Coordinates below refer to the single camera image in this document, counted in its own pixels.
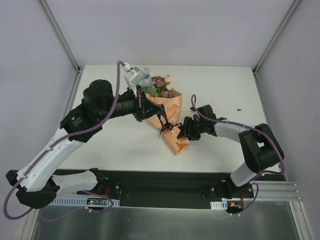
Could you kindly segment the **black ribbon gold lettering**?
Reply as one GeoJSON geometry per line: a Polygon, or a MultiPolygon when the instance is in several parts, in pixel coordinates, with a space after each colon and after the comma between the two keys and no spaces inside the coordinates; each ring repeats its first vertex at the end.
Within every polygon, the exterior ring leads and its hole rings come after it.
{"type": "Polygon", "coordinates": [[[177,124],[172,124],[169,122],[168,118],[167,118],[167,114],[165,111],[165,106],[163,104],[160,105],[162,108],[162,112],[158,113],[156,116],[160,122],[161,128],[160,128],[160,133],[159,133],[159,137],[162,135],[162,133],[165,130],[169,130],[171,131],[174,127],[178,127],[180,130],[183,127],[183,124],[181,122],[177,123],[177,124]]]}

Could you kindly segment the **orange wrapping paper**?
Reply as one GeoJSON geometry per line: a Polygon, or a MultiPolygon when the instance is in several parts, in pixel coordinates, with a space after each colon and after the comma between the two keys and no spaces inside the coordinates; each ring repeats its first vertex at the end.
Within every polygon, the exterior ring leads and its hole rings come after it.
{"type": "MultiPolygon", "coordinates": [[[[182,111],[182,99],[183,95],[174,90],[174,93],[177,94],[173,98],[164,98],[164,97],[152,97],[147,94],[147,97],[158,105],[164,105],[167,119],[171,124],[179,123],[179,118],[182,111]]],[[[147,119],[148,123],[151,124],[156,129],[161,130],[161,124],[158,120],[157,115],[154,115],[147,119]]],[[[180,155],[184,150],[186,150],[190,141],[188,139],[182,138],[177,139],[178,134],[180,133],[178,127],[174,127],[172,130],[165,130],[161,136],[163,136],[164,143],[172,151],[175,156],[180,155]]]]}

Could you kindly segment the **artificial flower bunch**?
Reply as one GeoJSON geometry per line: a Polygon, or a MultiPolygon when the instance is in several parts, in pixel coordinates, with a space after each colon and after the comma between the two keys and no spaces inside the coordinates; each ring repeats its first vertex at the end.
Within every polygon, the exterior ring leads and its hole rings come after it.
{"type": "Polygon", "coordinates": [[[143,77],[142,80],[138,82],[138,85],[149,96],[156,98],[174,98],[178,95],[174,93],[171,76],[152,76],[148,67],[145,67],[142,73],[143,77]]]}

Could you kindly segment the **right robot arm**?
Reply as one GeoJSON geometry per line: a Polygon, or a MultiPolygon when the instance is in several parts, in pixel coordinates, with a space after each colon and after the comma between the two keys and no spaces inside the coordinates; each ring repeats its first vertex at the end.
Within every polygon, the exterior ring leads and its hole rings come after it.
{"type": "Polygon", "coordinates": [[[218,196],[226,199],[237,197],[251,180],[284,160],[284,152],[267,124],[247,126],[223,117],[217,118],[209,104],[190,109],[196,114],[184,118],[178,139],[198,141],[201,134],[206,133],[241,145],[244,162],[214,187],[218,196]]]}

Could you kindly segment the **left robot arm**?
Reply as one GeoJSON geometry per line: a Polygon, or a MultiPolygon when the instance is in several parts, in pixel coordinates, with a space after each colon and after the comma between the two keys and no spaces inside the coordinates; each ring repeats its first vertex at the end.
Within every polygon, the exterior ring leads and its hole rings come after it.
{"type": "Polygon", "coordinates": [[[83,91],[80,105],[60,122],[43,152],[21,170],[10,170],[6,178],[16,190],[18,201],[32,209],[49,205],[56,197],[86,191],[104,194],[108,180],[98,168],[76,174],[55,175],[58,167],[78,148],[101,131],[106,120],[133,115],[138,122],[160,115],[164,107],[144,92],[128,89],[114,95],[109,81],[98,79],[83,91]]]}

